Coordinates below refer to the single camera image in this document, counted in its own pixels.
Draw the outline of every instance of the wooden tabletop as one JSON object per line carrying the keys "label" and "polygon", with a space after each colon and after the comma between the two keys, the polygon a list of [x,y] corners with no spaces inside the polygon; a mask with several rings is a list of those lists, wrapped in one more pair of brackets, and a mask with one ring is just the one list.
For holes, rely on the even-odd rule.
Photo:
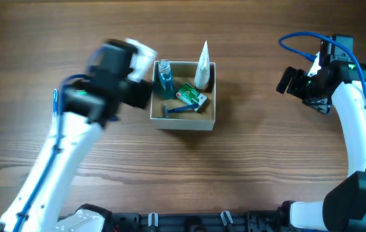
{"label": "wooden tabletop", "polygon": [[[215,128],[160,131],[148,111],[123,105],[121,121],[79,167],[62,214],[84,203],[189,213],[323,200],[347,175],[336,110],[321,115],[275,91],[285,68],[311,67],[278,45],[281,36],[306,30],[353,35],[366,63],[366,1],[0,4],[0,216],[44,143],[53,89],[83,72],[103,40],[126,37],[172,61],[198,61],[207,40],[217,64]],[[287,44],[316,53],[320,42]]]}

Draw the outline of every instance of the wooden table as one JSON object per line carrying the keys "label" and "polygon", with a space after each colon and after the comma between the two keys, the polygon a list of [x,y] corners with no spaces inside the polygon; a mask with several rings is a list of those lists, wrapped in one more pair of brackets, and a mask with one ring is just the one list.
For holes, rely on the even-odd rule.
{"label": "wooden table", "polygon": [[[155,130],[148,111],[122,106],[121,121],[108,126],[79,167],[62,214],[84,203],[189,213],[323,200],[347,174],[336,110],[324,116],[275,91],[285,68],[311,66],[278,45],[281,36],[305,30],[353,35],[366,63],[366,1],[0,5],[0,216],[46,138],[53,89],[83,72],[103,40],[125,37],[173,61],[197,61],[207,40],[217,64],[215,128]],[[310,38],[287,43],[312,53],[320,45]]]}

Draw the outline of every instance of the cardboard box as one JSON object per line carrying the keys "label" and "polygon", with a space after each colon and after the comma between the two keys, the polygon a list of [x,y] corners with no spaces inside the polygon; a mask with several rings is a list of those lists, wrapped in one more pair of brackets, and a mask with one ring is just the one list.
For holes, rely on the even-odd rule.
{"label": "cardboard box", "polygon": [[[173,85],[175,92],[183,86],[185,82],[195,87],[195,74],[197,62],[170,61],[173,72]],[[154,62],[153,83],[159,85],[159,62]],[[216,64],[210,63],[209,86],[200,91],[207,96],[208,100],[196,113],[193,110],[180,113],[170,113],[168,119],[162,118],[162,105],[166,104],[169,109],[185,106],[179,99],[164,100],[159,94],[153,91],[151,95],[150,120],[156,129],[169,130],[212,130],[215,125],[216,109]]]}

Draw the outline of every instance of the wood grain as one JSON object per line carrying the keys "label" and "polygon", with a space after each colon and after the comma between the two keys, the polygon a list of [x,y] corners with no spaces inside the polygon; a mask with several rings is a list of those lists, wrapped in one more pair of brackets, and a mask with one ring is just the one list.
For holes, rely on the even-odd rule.
{"label": "wood grain", "polygon": [[[366,1],[0,4],[0,216],[43,145],[53,89],[82,72],[105,38],[125,37],[174,61],[197,61],[208,41],[217,64],[215,129],[155,130],[148,111],[122,106],[121,121],[80,166],[62,214],[84,203],[187,213],[322,200],[347,174],[336,111],[320,115],[275,92],[286,67],[310,68],[278,45],[281,36],[304,30],[353,35],[366,63]],[[315,39],[287,43],[319,49]]]}

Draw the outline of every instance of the open box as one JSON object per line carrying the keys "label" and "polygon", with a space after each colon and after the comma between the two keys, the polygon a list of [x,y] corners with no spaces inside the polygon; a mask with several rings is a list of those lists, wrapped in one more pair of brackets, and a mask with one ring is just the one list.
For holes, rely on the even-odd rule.
{"label": "open box", "polygon": [[[173,85],[175,92],[181,88],[185,82],[195,87],[195,75],[197,62],[170,61],[173,72]],[[153,67],[153,83],[159,85],[159,62],[155,61]],[[164,100],[155,92],[151,95],[150,120],[157,129],[169,130],[212,130],[215,125],[216,109],[216,64],[210,63],[210,80],[208,87],[199,91],[207,96],[207,101],[199,109],[199,113],[193,110],[180,113],[170,113],[168,119],[162,118],[162,105],[166,104],[168,109],[185,106],[184,102],[174,98]]]}

